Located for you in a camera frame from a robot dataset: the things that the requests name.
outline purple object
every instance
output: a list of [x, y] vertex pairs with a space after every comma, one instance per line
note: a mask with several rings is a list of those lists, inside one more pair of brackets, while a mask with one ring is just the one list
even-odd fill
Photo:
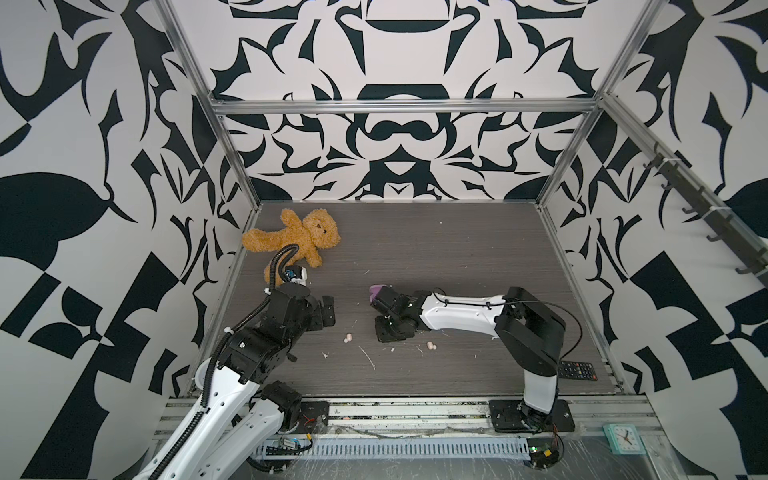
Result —
[[368, 291], [371, 293], [371, 304], [373, 304], [373, 299], [376, 298], [376, 295], [379, 295], [379, 292], [385, 286], [386, 285], [371, 285], [371, 288], [368, 289]]

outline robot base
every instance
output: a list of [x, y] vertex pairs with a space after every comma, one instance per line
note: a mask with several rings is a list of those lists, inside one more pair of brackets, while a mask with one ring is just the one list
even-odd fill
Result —
[[491, 400], [491, 423], [500, 433], [539, 433], [551, 432], [552, 426], [558, 426], [558, 432], [573, 432], [576, 429], [571, 410], [565, 400], [555, 400], [551, 412], [551, 421], [543, 430], [531, 429], [523, 422], [523, 414], [518, 409], [520, 400]]

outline black remote control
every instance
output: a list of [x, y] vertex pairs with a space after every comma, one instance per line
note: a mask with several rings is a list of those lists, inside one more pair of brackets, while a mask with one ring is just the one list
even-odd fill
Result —
[[597, 382], [598, 376], [594, 372], [594, 367], [589, 362], [567, 362], [560, 361], [558, 377], [561, 379], [572, 380], [591, 380]]

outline clock face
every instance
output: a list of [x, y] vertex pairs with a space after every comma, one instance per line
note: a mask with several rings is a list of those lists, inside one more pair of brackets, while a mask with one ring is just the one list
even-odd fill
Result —
[[613, 425], [611, 431], [622, 452], [642, 452], [644, 450], [635, 430], [629, 425]]

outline brown teddy bear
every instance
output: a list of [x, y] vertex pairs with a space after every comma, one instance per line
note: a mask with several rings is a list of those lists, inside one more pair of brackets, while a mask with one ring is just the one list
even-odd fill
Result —
[[[286, 245], [297, 243], [299, 252], [287, 265], [293, 265], [297, 260], [306, 258], [312, 268], [317, 268], [323, 265], [323, 259], [317, 249], [332, 248], [341, 241], [336, 222], [324, 208], [312, 210], [304, 220], [299, 220], [296, 212], [286, 208], [280, 214], [280, 219], [285, 228], [278, 232], [264, 232], [254, 228], [243, 235], [243, 245], [252, 252], [276, 252]], [[270, 281], [269, 265], [264, 269], [264, 280]], [[281, 283], [282, 280], [278, 276], [276, 284]]]

